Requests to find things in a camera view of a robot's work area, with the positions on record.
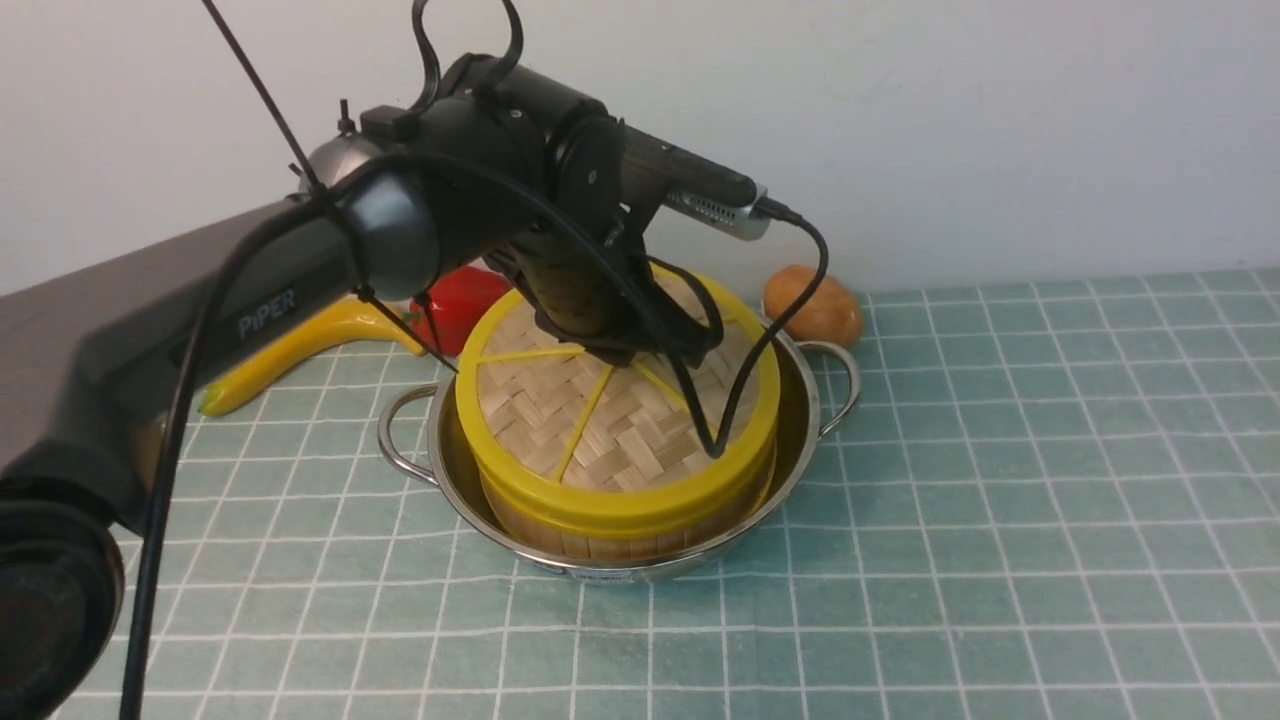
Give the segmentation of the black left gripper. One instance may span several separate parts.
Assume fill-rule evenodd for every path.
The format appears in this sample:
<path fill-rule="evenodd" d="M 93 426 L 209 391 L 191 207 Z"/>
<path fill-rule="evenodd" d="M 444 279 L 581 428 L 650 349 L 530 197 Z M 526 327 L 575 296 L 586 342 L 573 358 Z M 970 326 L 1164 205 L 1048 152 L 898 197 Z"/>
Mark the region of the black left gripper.
<path fill-rule="evenodd" d="M 657 315 L 658 329 L 649 331 L 591 255 L 545 217 L 513 231 L 509 223 L 527 209 L 515 200 L 488 200 L 484 218 L 498 223 L 498 245 L 484 261 L 535 307 L 538 328 L 612 365 L 625 365 L 639 354 L 662 355 L 671 342 L 684 365 L 700 366 L 724 338 L 724 322 L 707 283 L 649 256 L 645 231 L 628 224 L 622 201 L 570 201 L 557 208 L 586 232 L 611 268 L 635 284 L 640 301 Z"/>

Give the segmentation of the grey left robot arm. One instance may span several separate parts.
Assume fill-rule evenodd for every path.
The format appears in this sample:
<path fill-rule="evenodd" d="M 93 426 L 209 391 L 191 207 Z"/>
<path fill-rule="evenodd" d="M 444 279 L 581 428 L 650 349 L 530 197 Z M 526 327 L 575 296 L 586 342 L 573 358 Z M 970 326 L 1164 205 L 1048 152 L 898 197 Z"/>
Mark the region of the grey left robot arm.
<path fill-rule="evenodd" d="M 338 299 L 410 299 L 484 259 L 556 338 L 603 359 L 712 333 L 658 296 L 643 232 L 658 208 L 737 220 L 735 170 L 614 118 L 508 58 L 461 56 L 410 109 L 366 110 L 311 156 L 316 182 L 3 299 L 3 716 L 45 719 L 120 614 L 113 525 L 165 519 L 180 392 Z"/>

